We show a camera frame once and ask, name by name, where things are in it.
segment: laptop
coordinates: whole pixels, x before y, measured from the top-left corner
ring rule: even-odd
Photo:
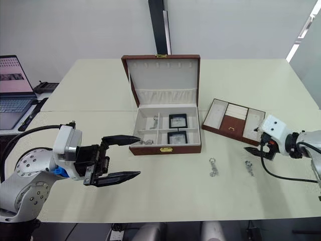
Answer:
[[[0,130],[15,127],[35,99],[17,56],[0,56]]]

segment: laptop screen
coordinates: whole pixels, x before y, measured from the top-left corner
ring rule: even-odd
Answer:
[[[34,94],[16,55],[0,56],[0,94]]]

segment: jewelry box lid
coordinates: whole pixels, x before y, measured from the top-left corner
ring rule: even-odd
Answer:
[[[199,55],[124,55],[121,60],[137,106],[198,105]]]

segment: power strip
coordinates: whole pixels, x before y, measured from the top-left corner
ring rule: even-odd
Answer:
[[[125,231],[111,231],[109,241],[122,241]]]

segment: laptop keyboard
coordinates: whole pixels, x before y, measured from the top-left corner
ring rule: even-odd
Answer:
[[[0,113],[2,112],[22,112],[31,99],[4,99],[0,101]]]

